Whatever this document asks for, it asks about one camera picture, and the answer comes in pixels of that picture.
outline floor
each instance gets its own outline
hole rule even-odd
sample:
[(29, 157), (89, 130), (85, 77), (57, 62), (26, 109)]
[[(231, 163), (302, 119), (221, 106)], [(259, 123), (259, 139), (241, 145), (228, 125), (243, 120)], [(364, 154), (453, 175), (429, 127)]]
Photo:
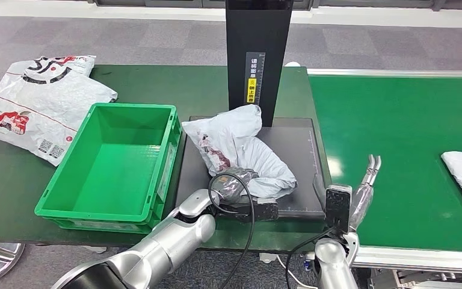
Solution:
[[(14, 61), (97, 55), (99, 64), (226, 65), (223, 22), (0, 17), (0, 79)], [(285, 63), (308, 68), (462, 70), (462, 28), (292, 25)], [(28, 246), (0, 289), (49, 288), (64, 272), (103, 258), (74, 246)], [(196, 252), (159, 288), (217, 288), (237, 256)], [(314, 276), (294, 267), (301, 281)], [(278, 263), (247, 255), (228, 288), (285, 288)]]

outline green tote bin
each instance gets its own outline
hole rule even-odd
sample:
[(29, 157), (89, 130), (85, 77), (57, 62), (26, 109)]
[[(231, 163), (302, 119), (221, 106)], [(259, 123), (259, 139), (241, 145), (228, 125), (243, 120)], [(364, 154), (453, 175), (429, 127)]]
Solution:
[(151, 232), (180, 135), (172, 105), (94, 104), (34, 212), (64, 229)]

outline qr code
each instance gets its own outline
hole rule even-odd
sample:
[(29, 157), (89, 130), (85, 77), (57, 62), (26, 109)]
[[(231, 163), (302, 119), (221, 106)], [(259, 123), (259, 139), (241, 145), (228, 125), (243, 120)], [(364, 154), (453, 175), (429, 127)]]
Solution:
[(49, 153), (50, 156), (53, 158), (59, 158), (64, 152), (63, 148), (60, 148), (57, 144), (52, 148), (51, 152)]
[(47, 153), (51, 149), (51, 146), (52, 142), (48, 140), (43, 140), (38, 149), (44, 153)]

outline green table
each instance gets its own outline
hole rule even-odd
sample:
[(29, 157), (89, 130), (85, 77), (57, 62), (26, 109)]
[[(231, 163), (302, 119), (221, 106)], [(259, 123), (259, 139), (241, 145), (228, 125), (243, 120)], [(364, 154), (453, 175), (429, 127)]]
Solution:
[[(226, 67), (97, 65), (91, 77), (117, 91), (119, 102), (173, 104), (180, 121), (188, 120), (189, 116), (211, 116), (227, 110)], [(283, 71), (275, 116), (308, 117), (313, 119), (318, 130), (305, 68)], [(173, 175), (179, 174), (181, 156), (182, 149), (179, 149)], [(37, 217), (34, 207), (54, 170), (49, 163), (28, 151), (0, 141), (0, 242), (130, 246), (144, 237), (140, 234), (65, 230)], [(169, 204), (174, 199), (176, 186), (174, 179), (169, 188)], [(171, 209), (167, 205), (164, 214)], [(243, 249), (249, 226), (218, 219), (217, 230), (205, 247)], [(287, 251), (321, 228), (321, 223), (259, 222), (251, 249)]]
[[(309, 75), (310, 81), (304, 68), (284, 69), (276, 116), (310, 117), (317, 124), (314, 97), (333, 181), (356, 185), (367, 154), (384, 160), (373, 205), (359, 227), (363, 246), (355, 265), (462, 272), (462, 192), (440, 160), (444, 151), (462, 151), (462, 73)], [(91, 77), (116, 90), (121, 102), (175, 104), (181, 120), (227, 108), (225, 67), (96, 66)], [(53, 172), (47, 162), (0, 142), (0, 242), (127, 246), (142, 237), (62, 230), (36, 217), (34, 206)], [(251, 248), (289, 250), (321, 226), (258, 223)], [(205, 246), (240, 249), (247, 229), (219, 220)]]
[[(462, 191), (440, 156), (462, 151), (462, 72), (309, 75), (332, 181), (357, 184), (367, 154), (382, 156), (357, 263), (410, 255), (412, 264), (460, 266)], [(387, 246), (422, 250), (376, 249)]]

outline yellow label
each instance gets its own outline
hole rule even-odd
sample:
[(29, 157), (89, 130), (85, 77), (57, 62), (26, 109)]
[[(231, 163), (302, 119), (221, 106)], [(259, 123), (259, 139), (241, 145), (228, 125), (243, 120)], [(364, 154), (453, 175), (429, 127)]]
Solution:
[(247, 102), (250, 104), (254, 103), (256, 99), (256, 79), (249, 78), (247, 84)]

